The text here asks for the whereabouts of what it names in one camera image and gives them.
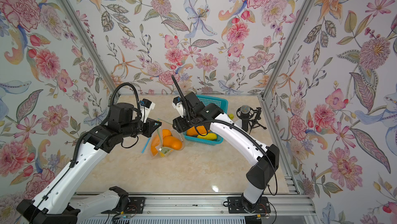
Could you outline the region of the yellow mango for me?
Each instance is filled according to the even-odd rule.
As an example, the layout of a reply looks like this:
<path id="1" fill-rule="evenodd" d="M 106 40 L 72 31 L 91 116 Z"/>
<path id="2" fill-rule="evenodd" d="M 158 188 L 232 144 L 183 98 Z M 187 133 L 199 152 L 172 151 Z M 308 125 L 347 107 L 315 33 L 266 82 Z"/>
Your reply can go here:
<path id="1" fill-rule="evenodd" d="M 207 133 L 206 135 L 197 135 L 197 139 L 214 141 L 218 139 L 218 136 L 215 133 Z"/>

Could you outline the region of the aluminium corner post left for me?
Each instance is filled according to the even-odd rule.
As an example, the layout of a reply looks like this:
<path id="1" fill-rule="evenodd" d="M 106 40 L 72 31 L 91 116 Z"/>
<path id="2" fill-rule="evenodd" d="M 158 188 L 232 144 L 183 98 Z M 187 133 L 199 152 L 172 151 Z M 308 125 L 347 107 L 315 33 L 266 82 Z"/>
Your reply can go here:
<path id="1" fill-rule="evenodd" d="M 92 56 L 94 65 L 98 69 L 99 73 L 103 77 L 105 84 L 107 85 L 111 94 L 115 92 L 116 86 L 105 68 L 103 61 L 101 60 L 100 55 L 97 52 L 94 44 L 92 43 L 91 39 L 89 38 L 88 34 L 86 33 L 86 29 L 83 23 L 80 21 L 75 9 L 73 8 L 71 2 L 69 0 L 57 0 L 59 5 L 64 10 L 66 17 L 69 19 L 71 24 L 76 30 L 76 33 L 83 44 L 83 46 L 87 49 L 89 54 Z"/>

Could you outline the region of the aluminium front rail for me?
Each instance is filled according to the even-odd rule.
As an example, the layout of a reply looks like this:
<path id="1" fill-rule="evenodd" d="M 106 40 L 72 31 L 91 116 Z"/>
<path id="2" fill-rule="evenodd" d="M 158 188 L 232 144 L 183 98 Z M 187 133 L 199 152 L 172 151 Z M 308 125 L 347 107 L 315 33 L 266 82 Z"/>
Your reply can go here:
<path id="1" fill-rule="evenodd" d="M 142 208 L 139 216 L 226 216 L 229 214 L 228 197 L 233 194 L 130 194 L 144 198 L 136 206 Z M 271 212 L 277 216 L 315 216 L 312 200 L 304 195 L 264 195 Z"/>

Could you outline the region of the clear zip-top bag green print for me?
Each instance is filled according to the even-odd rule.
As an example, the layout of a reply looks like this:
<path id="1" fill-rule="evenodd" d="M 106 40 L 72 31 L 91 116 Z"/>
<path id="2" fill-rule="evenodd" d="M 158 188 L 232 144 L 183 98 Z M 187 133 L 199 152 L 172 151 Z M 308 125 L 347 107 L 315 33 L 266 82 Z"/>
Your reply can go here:
<path id="1" fill-rule="evenodd" d="M 161 125 L 148 138 L 143 147 L 142 153 L 147 153 L 151 157 L 167 157 L 175 151 L 181 151 L 185 147 L 185 138 L 182 133 L 178 133 L 171 123 L 157 119 Z"/>

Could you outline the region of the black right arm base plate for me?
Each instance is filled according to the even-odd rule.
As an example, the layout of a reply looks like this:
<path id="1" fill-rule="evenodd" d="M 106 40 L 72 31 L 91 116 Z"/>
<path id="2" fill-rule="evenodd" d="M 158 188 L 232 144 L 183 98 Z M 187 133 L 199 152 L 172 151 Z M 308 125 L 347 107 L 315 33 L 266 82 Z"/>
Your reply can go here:
<path id="1" fill-rule="evenodd" d="M 270 214 L 271 208 L 267 197 L 260 197 L 256 203 L 251 203 L 240 197 L 227 197 L 223 202 L 229 214 Z"/>

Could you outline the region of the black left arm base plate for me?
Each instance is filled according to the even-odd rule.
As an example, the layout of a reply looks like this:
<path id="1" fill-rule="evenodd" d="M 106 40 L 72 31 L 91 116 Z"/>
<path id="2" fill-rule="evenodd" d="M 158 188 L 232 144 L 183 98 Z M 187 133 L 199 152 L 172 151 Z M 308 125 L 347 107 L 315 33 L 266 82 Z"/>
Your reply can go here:
<path id="1" fill-rule="evenodd" d="M 102 214 L 142 214 L 145 206 L 145 197 L 129 197 L 129 200 L 122 200 L 116 208 L 101 212 Z"/>

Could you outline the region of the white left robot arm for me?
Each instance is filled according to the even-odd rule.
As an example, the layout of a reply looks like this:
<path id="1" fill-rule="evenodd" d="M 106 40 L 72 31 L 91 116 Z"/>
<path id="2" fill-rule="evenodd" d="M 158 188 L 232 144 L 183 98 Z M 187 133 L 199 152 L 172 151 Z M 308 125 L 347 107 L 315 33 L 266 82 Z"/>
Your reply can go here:
<path id="1" fill-rule="evenodd" d="M 22 200 L 17 212 L 31 224 L 79 224 L 102 212 L 120 214 L 130 205 L 129 194 L 118 186 L 83 201 L 72 197 L 91 171 L 126 137 L 150 138 L 161 122 L 149 118 L 155 103 L 144 99 L 138 107 L 111 105 L 108 116 L 79 138 L 71 161 L 34 199 Z"/>

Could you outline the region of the aluminium corner post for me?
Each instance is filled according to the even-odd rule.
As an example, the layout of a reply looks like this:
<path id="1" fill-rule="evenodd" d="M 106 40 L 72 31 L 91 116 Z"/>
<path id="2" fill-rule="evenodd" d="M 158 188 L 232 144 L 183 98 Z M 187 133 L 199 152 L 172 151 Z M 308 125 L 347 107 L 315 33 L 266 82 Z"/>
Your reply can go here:
<path id="1" fill-rule="evenodd" d="M 105 84 L 107 85 L 111 94 L 115 92 L 116 86 L 105 68 L 103 61 L 101 60 L 100 55 L 97 52 L 94 44 L 92 43 L 91 39 L 89 38 L 88 34 L 86 33 L 86 29 L 83 23 L 80 21 L 75 9 L 73 8 L 71 2 L 69 0 L 57 0 L 59 5 L 64 10 L 66 17 L 69 19 L 71 24 L 76 30 L 76 33 L 83 44 L 83 46 L 87 49 L 89 54 L 92 56 L 94 65 L 98 69 L 99 73 L 103 77 Z"/>
<path id="2" fill-rule="evenodd" d="M 281 50 L 278 60 L 276 61 L 276 66 L 273 69 L 269 83 L 262 93 L 261 100 L 264 101 L 264 100 L 266 100 L 267 97 L 269 97 L 271 95 L 271 90 L 276 83 L 277 77 L 283 67 L 283 64 L 287 60 L 287 56 L 288 56 L 290 50 L 295 45 L 296 39 L 299 35 L 299 32 L 301 31 L 302 27 L 304 26 L 306 18 L 308 17 L 308 14 L 309 14 L 314 2 L 315 2 L 315 0 L 304 0 L 301 8 L 299 9 L 300 14 L 298 15 L 296 21 L 294 22 L 294 25 L 292 26 L 292 29 L 291 29 L 289 35 L 287 36 L 285 45 L 284 45 L 283 49 Z"/>

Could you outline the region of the orange mango front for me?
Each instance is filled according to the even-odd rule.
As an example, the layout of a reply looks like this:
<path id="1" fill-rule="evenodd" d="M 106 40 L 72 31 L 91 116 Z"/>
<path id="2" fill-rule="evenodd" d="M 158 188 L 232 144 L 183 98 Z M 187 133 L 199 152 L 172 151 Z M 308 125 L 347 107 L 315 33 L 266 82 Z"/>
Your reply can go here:
<path id="1" fill-rule="evenodd" d="M 205 126 L 192 127 L 186 131 L 186 135 L 190 137 L 206 136 L 208 133 L 210 133 L 210 130 L 206 129 Z"/>

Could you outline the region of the aluminium corner post right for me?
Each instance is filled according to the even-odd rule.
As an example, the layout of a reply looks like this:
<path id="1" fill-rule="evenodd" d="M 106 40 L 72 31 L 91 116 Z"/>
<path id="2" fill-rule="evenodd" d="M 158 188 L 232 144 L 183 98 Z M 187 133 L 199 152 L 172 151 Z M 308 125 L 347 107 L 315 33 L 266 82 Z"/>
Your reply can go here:
<path id="1" fill-rule="evenodd" d="M 315 2 L 315 0 L 304 0 L 301 8 L 299 9 L 300 14 L 298 15 L 296 21 L 294 22 L 294 25 L 292 26 L 292 29 L 291 29 L 289 35 L 287 36 L 285 45 L 284 45 L 283 49 L 281 50 L 278 60 L 276 61 L 276 66 L 273 69 L 269 83 L 262 93 L 261 100 L 264 101 L 264 100 L 266 100 L 267 97 L 269 97 L 271 95 L 271 90 L 276 83 L 277 77 L 283 67 L 283 64 L 287 60 L 287 56 L 288 56 L 290 50 L 295 45 L 296 39 L 299 35 L 299 32 L 301 31 L 302 27 L 304 26 L 306 18 L 308 17 L 308 14 L 309 14 L 314 2 Z"/>

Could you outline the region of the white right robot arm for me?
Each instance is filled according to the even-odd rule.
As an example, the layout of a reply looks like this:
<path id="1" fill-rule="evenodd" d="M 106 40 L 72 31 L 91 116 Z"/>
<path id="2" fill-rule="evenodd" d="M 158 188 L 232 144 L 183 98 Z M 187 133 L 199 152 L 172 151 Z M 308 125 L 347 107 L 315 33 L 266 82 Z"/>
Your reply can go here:
<path id="1" fill-rule="evenodd" d="M 192 127 L 204 126 L 224 138 L 251 165 L 246 177 L 248 186 L 242 194 L 246 208 L 254 208 L 259 203 L 264 190 L 275 176 L 279 166 L 279 148 L 267 146 L 239 128 L 216 104 L 204 105 L 193 93 L 175 97 L 172 103 L 179 117 L 173 120 L 173 128 L 179 133 Z"/>

